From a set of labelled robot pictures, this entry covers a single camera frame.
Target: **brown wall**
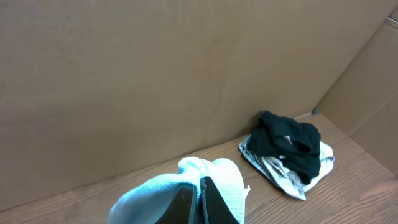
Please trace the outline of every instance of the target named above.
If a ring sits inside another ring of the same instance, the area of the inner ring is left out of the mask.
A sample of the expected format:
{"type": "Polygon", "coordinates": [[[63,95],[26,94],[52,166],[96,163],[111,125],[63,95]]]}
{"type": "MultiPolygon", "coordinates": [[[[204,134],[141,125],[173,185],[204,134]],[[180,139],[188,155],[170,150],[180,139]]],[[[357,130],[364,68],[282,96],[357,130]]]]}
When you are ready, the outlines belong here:
{"type": "Polygon", "coordinates": [[[398,175],[398,25],[391,19],[320,102],[321,112],[398,175]]]}
{"type": "Polygon", "coordinates": [[[0,210],[309,112],[396,0],[3,0],[0,210]]]}

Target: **floor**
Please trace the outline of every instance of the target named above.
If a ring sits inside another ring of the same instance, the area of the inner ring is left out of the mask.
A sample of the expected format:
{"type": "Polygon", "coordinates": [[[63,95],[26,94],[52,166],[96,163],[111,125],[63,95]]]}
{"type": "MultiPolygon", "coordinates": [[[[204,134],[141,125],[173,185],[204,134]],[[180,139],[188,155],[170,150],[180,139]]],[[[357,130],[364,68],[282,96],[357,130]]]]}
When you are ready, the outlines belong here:
{"type": "MultiPolygon", "coordinates": [[[[307,193],[292,199],[260,175],[237,150],[242,138],[191,154],[208,160],[232,159],[251,191],[245,223],[398,223],[398,180],[323,115],[313,123],[335,153],[335,168],[307,193]]],[[[0,223],[106,223],[109,209],[128,190],[165,172],[180,158],[87,185],[0,213],[0,223]]]]}

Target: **black garment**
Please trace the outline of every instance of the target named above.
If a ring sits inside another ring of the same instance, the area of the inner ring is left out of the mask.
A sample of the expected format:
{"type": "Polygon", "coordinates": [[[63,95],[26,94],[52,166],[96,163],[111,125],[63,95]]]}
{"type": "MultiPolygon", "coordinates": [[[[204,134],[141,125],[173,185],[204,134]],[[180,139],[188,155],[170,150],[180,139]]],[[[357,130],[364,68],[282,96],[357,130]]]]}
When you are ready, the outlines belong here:
{"type": "Polygon", "coordinates": [[[251,134],[248,149],[257,156],[280,159],[284,167],[298,174],[303,184],[309,184],[321,168],[320,139],[314,125],[265,111],[259,118],[259,127],[251,134]],[[284,136],[289,136],[291,143],[284,136]]]}

